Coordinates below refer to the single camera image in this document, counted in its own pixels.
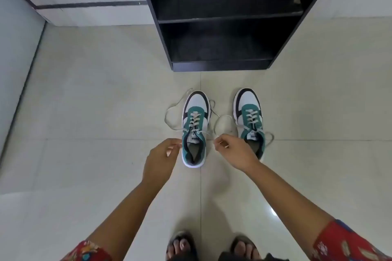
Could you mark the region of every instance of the person's right arm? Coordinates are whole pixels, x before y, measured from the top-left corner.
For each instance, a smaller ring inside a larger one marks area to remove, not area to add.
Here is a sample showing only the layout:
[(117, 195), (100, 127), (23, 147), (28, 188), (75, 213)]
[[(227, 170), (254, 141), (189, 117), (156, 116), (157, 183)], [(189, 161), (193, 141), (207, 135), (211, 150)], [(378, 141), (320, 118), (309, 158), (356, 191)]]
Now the person's right arm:
[(335, 219), (261, 163), (243, 139), (223, 134), (214, 141), (214, 145), (232, 166), (252, 179), (310, 258), (318, 235)]

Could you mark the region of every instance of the red shirt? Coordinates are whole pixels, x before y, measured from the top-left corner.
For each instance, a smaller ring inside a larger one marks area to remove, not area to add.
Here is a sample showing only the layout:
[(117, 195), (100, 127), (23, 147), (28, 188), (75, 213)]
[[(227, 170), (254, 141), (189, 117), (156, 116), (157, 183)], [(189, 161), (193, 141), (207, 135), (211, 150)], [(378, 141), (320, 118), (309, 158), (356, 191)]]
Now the red shirt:
[[(335, 220), (325, 227), (313, 245), (312, 261), (392, 261), (346, 224)], [(103, 249), (82, 241), (61, 261), (111, 261)]]

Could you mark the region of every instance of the green and white sneaker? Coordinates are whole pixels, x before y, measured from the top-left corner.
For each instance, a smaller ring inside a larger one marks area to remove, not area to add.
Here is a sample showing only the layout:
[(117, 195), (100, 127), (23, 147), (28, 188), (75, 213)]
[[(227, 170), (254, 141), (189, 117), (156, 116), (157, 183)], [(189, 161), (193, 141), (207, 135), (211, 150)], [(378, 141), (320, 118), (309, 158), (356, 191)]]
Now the green and white sneaker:
[(192, 92), (184, 105), (182, 116), (182, 161), (191, 168), (201, 167), (206, 158), (206, 134), (211, 117), (208, 97)]
[(238, 137), (245, 140), (262, 160), (265, 149), (263, 115), (259, 99), (250, 88), (240, 89), (233, 102), (233, 116), (238, 129)]

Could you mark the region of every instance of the person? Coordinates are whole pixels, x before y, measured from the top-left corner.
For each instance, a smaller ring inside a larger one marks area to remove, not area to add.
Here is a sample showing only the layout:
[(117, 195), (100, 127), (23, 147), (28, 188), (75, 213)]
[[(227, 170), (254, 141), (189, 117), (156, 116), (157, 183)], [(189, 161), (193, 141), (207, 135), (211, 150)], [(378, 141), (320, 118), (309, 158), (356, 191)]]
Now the person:
[[(343, 222), (306, 199), (274, 171), (261, 163), (240, 138), (223, 134), (215, 149), (236, 169), (244, 172), (260, 189), (306, 256), (322, 261), (392, 261)], [(170, 178), (181, 140), (164, 140), (148, 155), (141, 183), (114, 209), (101, 225), (72, 250), (67, 261), (121, 261), (130, 248), (151, 202)], [(192, 236), (176, 234), (167, 247), (166, 261), (198, 261)], [(261, 260), (246, 236), (237, 236), (229, 252), (219, 261)], [(264, 260), (278, 260), (268, 254)]]

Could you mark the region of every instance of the shoe rack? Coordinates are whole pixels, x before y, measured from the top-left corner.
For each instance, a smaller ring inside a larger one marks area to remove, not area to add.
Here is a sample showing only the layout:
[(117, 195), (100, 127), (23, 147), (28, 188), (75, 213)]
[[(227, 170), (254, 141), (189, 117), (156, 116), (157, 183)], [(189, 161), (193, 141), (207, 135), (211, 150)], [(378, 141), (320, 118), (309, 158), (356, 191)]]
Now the shoe rack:
[(269, 68), (316, 0), (147, 0), (173, 71)]

